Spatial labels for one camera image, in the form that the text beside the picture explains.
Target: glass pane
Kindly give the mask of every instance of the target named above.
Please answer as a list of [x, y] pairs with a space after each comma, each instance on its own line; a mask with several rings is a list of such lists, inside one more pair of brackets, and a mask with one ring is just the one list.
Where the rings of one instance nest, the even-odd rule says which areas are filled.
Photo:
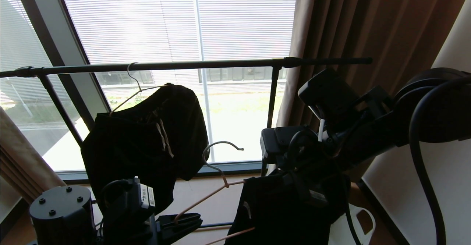
[[[20, 0], [1, 0], [0, 69], [51, 66]], [[49, 76], [82, 138], [88, 129], [59, 77]], [[1, 107], [54, 171], [84, 170], [80, 149], [37, 78], [0, 79]]]
[[[92, 64], [286, 57], [291, 44], [295, 1], [65, 0]], [[113, 73], [98, 78], [114, 108], [135, 93], [137, 85], [132, 79], [125, 80], [126, 74], [119, 81], [111, 75]], [[247, 142], [244, 138], [234, 139], [239, 139], [240, 146], [252, 148], [256, 154], [245, 151], [237, 156], [230, 155], [232, 159], [227, 157], [229, 155], [221, 159], [218, 150], [225, 147], [214, 149], [216, 161], [241, 161], [261, 158], [259, 137], [261, 127], [266, 126], [270, 84], [255, 80], [270, 79], [270, 75], [264, 69], [253, 67], [214, 68], [207, 69], [206, 79], [203, 79], [198, 70], [168, 70], [151, 71], [139, 81], [143, 83], [146, 78], [155, 86], [171, 82], [195, 91], [205, 116], [209, 108], [213, 141], [224, 139], [236, 128], [236, 120], [243, 119], [245, 123], [234, 129], [229, 138], [250, 137], [248, 145], [244, 145]], [[205, 104], [203, 80], [209, 83], [209, 104]], [[224, 84], [211, 84], [212, 81], [224, 81]], [[284, 84], [279, 84], [278, 90], [283, 89]], [[154, 91], [141, 93], [120, 109], [134, 106]], [[240, 131], [242, 127], [254, 133], [247, 135]]]

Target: curtain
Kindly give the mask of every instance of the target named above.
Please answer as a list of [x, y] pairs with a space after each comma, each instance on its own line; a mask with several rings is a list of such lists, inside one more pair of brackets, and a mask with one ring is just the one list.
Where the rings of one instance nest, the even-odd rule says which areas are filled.
[[0, 175], [28, 203], [46, 190], [65, 185], [3, 108], [0, 108], [0, 150]]
[[[296, 0], [290, 56], [372, 57], [370, 65], [333, 69], [361, 96], [377, 85], [390, 95], [430, 69], [464, 0]], [[297, 95], [324, 65], [288, 70], [277, 126], [318, 120]], [[370, 161], [350, 171], [358, 181]]]

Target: floor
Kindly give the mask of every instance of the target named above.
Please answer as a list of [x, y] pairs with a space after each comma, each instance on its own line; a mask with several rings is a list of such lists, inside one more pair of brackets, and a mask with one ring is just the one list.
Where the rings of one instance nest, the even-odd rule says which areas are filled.
[[[220, 179], [219, 180], [215, 180], [215, 179], [206, 179], [206, 180], [211, 180], [211, 181], [214, 181], [214, 183], [220, 183]], [[178, 200], [177, 197], [179, 195], [178, 191], [186, 191], [187, 193], [187, 189], [183, 189], [183, 186], [189, 186], [191, 189], [195, 189], [195, 186], [196, 185], [202, 185], [202, 183], [192, 183], [190, 184], [189, 182], [185, 182], [185, 181], [182, 181], [180, 182], [182, 187], [178, 187], [178, 185], [176, 186], [176, 189], [174, 191], [174, 195], [175, 195], [175, 200]], [[210, 184], [207, 184], [207, 183], [204, 183], [206, 186], [205, 188], [213, 188], [214, 189], [214, 186], [210, 185]], [[229, 195], [229, 190], [227, 190], [227, 193], [223, 193], [223, 195], [226, 194], [226, 195]], [[376, 230], [374, 232], [374, 234], [372, 235], [372, 239], [371, 239], [371, 242], [370, 242], [370, 245], [396, 245], [397, 243], [395, 242], [395, 240], [393, 239], [393, 237], [391, 236], [391, 234], [387, 231], [384, 223], [379, 220], [379, 217], [377, 215], [377, 213], [375, 212], [375, 210], [372, 208], [372, 206], [368, 203], [368, 201], [366, 200], [366, 198], [363, 196], [363, 194], [361, 193], [360, 189], [357, 187], [357, 185], [355, 184], [352, 184], [352, 190], [351, 190], [351, 194], [350, 194], [350, 203], [353, 204], [353, 205], [356, 205], [356, 206], [359, 206], [359, 207], [363, 207], [363, 208], [366, 208], [367, 210], [369, 210], [373, 216], [375, 217], [375, 221], [376, 221]], [[172, 204], [166, 211], [164, 211], [163, 213], [164, 214], [169, 214], [169, 213], [173, 213], [172, 210], [176, 209], [176, 210], [181, 210], [181, 208], [178, 208], [179, 206], [182, 206], [182, 205], [178, 205], [178, 204]], [[361, 218], [360, 216], [358, 217], [359, 220], [360, 220], [360, 223], [362, 224], [362, 227], [363, 228], [371, 228], [371, 221], [369, 218], [366, 218], [366, 220], [364, 220], [363, 218]], [[213, 232], [213, 233], [217, 233], [217, 237], [219, 237], [220, 235], [224, 235], [224, 233], [227, 233], [227, 230], [209, 230], [210, 232]], [[198, 232], [194, 232], [190, 235], [193, 235], [193, 237], [190, 239], [190, 237], [188, 237], [187, 242], [185, 242], [185, 238], [183, 238], [181, 241], [178, 242], [178, 244], [194, 244], [196, 241], [198, 241], [197, 243], [205, 243], [205, 237], [208, 237], [208, 236], [211, 236], [211, 235], [208, 235], [209, 233], [207, 231], [198, 231]], [[25, 212], [24, 215], [18, 220], [18, 222], [16, 223], [16, 225], [12, 228], [12, 230], [10, 230], [10, 232], [7, 234], [7, 236], [3, 239], [3, 241], [1, 242], [0, 245], [25, 245], [25, 244], [28, 244], [29, 242], [31, 242], [32, 240], [34, 240], [36, 237], [35, 237], [35, 233], [34, 233], [34, 229], [31, 225], [31, 220], [28, 216], [28, 213]]]

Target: curtain fold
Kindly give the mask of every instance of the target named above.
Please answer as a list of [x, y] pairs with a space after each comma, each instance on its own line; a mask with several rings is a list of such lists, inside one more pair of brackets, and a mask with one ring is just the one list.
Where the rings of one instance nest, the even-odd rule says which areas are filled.
[[28, 203], [65, 183], [0, 108], [0, 175]]
[[[464, 0], [296, 0], [290, 56], [372, 57], [370, 65], [334, 65], [361, 96], [377, 85], [394, 96], [415, 74], [430, 69]], [[318, 120], [298, 89], [324, 65], [288, 70], [277, 126]], [[361, 178], [370, 161], [350, 172]]]

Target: black baseboard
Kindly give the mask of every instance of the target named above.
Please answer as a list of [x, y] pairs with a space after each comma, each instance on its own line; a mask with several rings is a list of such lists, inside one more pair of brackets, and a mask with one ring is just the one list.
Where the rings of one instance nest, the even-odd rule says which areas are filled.
[[0, 223], [0, 242], [10, 232], [20, 217], [28, 210], [29, 204], [21, 198], [5, 219]]
[[382, 207], [378, 199], [375, 197], [375, 195], [371, 192], [370, 188], [368, 188], [366, 183], [363, 180], [360, 180], [357, 185], [365, 196], [365, 198], [368, 200], [368, 202], [370, 202], [371, 206], [378, 213], [380, 219], [384, 222], [384, 225], [386, 225], [387, 230], [391, 233], [392, 237], [397, 242], [397, 244], [409, 245], [409, 242], [404, 238], [402, 232], [394, 224], [392, 219], [387, 214], [386, 210], [384, 210], [384, 208]]

